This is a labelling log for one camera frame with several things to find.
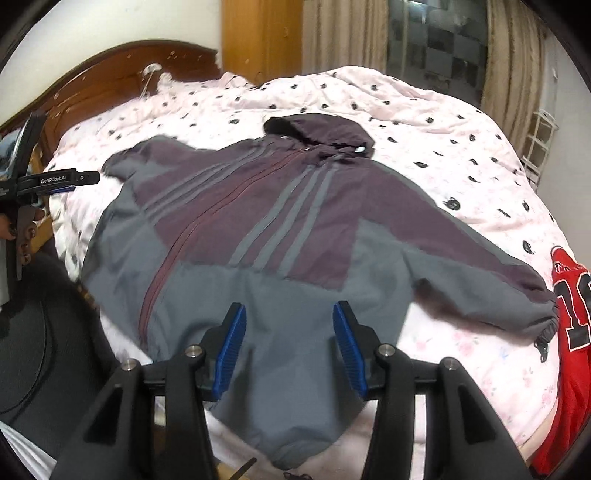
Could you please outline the purple grey hooded jacket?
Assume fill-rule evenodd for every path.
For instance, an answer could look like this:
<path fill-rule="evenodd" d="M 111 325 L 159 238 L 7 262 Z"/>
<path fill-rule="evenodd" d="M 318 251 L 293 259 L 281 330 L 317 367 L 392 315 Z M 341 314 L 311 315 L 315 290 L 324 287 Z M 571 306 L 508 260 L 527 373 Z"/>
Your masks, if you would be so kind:
<path fill-rule="evenodd" d="M 363 407 L 337 362 L 335 303 L 389 342 L 420 292 L 542 344 L 558 327 L 555 296 L 530 265 L 373 151 L 352 120 L 297 114 L 219 150 L 156 136 L 103 166 L 122 188 L 82 282 L 155 361 L 242 303 L 246 356 L 212 412 L 280 469 L 335 444 Z"/>

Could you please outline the dark wooden headboard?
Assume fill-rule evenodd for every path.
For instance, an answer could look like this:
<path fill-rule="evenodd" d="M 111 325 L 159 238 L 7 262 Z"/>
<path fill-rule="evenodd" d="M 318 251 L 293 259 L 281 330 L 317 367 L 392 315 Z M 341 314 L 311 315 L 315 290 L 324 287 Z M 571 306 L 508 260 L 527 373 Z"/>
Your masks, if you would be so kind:
<path fill-rule="evenodd" d="M 64 74 L 6 120 L 1 132 L 7 134 L 21 127 L 34 111 L 45 113 L 39 146 L 44 157 L 50 159 L 71 127 L 142 92 L 154 94 L 163 73 L 181 82 L 221 77 L 216 54 L 215 50 L 174 40 L 142 40 L 110 48 Z"/>

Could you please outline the black trousered knee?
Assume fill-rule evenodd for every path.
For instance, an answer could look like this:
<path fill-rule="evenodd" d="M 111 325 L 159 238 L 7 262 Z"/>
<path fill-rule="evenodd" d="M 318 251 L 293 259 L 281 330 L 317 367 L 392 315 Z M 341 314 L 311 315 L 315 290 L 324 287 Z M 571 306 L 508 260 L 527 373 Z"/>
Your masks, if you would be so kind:
<path fill-rule="evenodd" d="M 98 311 L 40 252 L 1 310 L 1 420 L 52 457 L 119 363 Z"/>

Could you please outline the red basketball jersey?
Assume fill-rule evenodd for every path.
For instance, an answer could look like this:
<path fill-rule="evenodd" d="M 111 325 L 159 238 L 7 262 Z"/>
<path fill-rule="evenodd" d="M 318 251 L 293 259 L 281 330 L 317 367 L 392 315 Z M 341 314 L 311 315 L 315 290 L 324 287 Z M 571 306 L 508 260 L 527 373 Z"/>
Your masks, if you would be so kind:
<path fill-rule="evenodd" d="M 554 247 L 552 282 L 559 308 L 558 406 L 552 427 L 532 460 L 536 474 L 550 474 L 590 418 L 590 272 Z"/>

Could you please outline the orange wooden wardrobe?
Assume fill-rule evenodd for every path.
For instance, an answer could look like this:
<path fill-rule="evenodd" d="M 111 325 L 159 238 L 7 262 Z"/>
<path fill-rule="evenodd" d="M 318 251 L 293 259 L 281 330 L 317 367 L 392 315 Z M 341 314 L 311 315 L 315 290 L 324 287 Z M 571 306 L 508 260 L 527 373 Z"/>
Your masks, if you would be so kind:
<path fill-rule="evenodd" d="M 301 0 L 223 0 L 221 64 L 256 85 L 303 73 Z"/>

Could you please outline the beige left curtain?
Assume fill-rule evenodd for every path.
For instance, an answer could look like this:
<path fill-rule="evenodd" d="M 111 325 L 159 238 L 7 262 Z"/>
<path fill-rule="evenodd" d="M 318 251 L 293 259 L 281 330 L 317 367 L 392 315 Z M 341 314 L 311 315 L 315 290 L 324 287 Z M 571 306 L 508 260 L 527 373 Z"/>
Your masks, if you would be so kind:
<path fill-rule="evenodd" d="M 303 72 L 387 66 L 387 0 L 312 0 L 303 10 Z"/>

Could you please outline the beige curtain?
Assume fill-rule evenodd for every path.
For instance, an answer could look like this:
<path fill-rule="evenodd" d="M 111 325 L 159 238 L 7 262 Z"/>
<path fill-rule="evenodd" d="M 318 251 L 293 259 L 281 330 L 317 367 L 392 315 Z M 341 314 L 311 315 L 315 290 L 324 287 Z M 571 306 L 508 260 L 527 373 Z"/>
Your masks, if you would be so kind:
<path fill-rule="evenodd" d="M 303 72 L 387 66 L 387 0 L 312 0 L 303 10 Z"/>
<path fill-rule="evenodd" d="M 519 0 L 487 3 L 488 45 L 481 109 L 501 128 L 517 154 L 540 104 L 547 29 Z"/>

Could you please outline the white shelf rack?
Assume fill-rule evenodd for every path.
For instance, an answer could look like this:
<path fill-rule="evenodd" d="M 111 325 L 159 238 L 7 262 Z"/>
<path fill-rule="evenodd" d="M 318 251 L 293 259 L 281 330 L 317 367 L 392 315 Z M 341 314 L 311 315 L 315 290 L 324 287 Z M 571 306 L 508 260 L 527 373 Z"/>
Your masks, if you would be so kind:
<path fill-rule="evenodd" d="M 530 186 L 536 191 L 546 166 L 555 133 L 559 126 L 544 109 L 535 111 L 524 141 L 521 163 Z"/>

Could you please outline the beige right curtain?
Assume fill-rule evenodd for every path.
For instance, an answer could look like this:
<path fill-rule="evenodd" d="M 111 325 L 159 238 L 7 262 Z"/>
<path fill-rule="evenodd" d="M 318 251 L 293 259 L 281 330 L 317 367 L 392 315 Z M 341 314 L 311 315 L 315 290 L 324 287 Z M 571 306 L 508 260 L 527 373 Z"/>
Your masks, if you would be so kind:
<path fill-rule="evenodd" d="M 540 104 L 547 29 L 519 0 L 487 3 L 488 45 L 481 109 L 501 128 L 517 154 Z"/>

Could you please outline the dark window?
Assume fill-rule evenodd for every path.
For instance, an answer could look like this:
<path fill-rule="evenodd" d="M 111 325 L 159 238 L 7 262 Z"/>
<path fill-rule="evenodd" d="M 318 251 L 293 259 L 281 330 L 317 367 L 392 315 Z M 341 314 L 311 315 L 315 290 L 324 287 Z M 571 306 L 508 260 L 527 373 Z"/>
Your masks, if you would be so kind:
<path fill-rule="evenodd" d="M 482 0 L 389 3 L 386 71 L 416 87 L 478 107 L 488 56 L 488 8 Z"/>

